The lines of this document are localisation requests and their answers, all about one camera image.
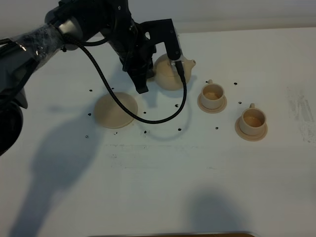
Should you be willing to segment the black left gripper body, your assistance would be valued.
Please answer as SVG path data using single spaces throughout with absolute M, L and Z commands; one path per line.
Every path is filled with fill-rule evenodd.
M 126 0 L 99 1 L 105 28 L 101 34 L 119 56 L 123 71 L 129 68 L 147 68 L 152 55 L 142 56 L 140 47 L 148 41 L 140 25 L 134 22 Z

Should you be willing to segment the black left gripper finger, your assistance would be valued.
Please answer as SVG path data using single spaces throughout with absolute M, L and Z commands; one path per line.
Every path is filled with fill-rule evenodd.
M 127 73 L 132 79 L 135 89 L 139 94 L 148 92 L 146 68 L 129 68 Z
M 147 72 L 146 72 L 146 79 L 151 79 L 155 76 L 154 72 L 154 64 L 153 64 L 153 59 L 150 58 L 147 61 Z

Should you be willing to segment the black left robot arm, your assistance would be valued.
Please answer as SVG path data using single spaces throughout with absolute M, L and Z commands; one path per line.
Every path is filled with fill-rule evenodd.
M 125 0 L 61 0 L 49 11 L 45 24 L 29 33 L 0 42 L 0 151 L 19 137 L 22 109 L 27 108 L 24 86 L 31 75 L 59 50 L 108 42 L 136 90 L 146 92 L 153 75 L 154 46 L 142 24 L 134 22 Z

